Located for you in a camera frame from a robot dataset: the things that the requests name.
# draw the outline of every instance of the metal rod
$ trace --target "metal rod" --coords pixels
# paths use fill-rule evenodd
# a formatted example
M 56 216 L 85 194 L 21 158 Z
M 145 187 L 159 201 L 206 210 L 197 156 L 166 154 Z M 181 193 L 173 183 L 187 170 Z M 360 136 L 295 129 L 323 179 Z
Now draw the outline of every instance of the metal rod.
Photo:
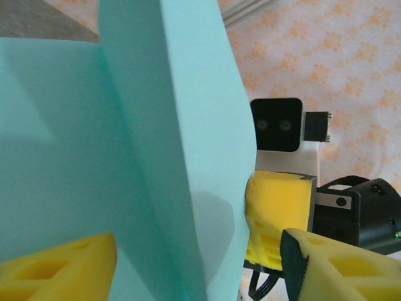
M 244 21 L 253 14 L 265 9 L 277 0 L 248 0 L 225 11 L 222 14 L 224 26 L 230 29 L 235 24 Z

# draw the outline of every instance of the black camera module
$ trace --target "black camera module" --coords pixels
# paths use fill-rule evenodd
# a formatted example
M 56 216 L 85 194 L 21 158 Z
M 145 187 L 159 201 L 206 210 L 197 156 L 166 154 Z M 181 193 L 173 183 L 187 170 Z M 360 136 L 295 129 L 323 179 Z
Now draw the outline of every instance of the black camera module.
M 294 152 L 302 140 L 303 104 L 298 98 L 258 98 L 251 102 L 258 150 Z

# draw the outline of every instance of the yellow foam piece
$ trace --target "yellow foam piece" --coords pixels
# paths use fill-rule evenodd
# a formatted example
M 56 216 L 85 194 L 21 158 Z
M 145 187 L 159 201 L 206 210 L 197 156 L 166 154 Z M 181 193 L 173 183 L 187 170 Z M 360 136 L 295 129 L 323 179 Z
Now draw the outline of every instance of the yellow foam piece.
M 117 264 L 111 233 L 0 263 L 0 301 L 106 301 Z
M 250 230 L 247 261 L 282 270 L 281 233 L 286 228 L 308 229 L 315 179 L 255 171 L 246 189 L 246 221 Z
M 401 261 L 314 233 L 286 232 L 308 258 L 299 301 L 401 300 Z M 293 267 L 296 252 L 290 253 L 289 267 Z

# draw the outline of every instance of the teal foam block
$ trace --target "teal foam block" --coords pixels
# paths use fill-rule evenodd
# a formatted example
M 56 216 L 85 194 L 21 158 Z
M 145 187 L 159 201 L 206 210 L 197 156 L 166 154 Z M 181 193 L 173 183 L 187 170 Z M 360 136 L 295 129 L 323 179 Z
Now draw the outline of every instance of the teal foam block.
M 234 300 L 256 142 L 217 3 L 100 7 L 101 45 L 0 39 L 0 261 L 112 231 L 110 300 Z

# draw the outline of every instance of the camera lens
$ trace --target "camera lens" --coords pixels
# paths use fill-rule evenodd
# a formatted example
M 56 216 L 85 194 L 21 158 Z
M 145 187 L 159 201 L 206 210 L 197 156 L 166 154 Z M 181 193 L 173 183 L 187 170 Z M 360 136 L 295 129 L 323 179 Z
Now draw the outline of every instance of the camera lens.
M 291 130 L 292 127 L 293 127 L 293 125 L 289 120 L 283 120 L 280 123 L 280 129 L 285 132 L 288 132 L 289 130 Z
M 268 122 L 264 119 L 259 119 L 258 122 L 256 122 L 256 128 L 258 130 L 266 130 L 268 128 Z

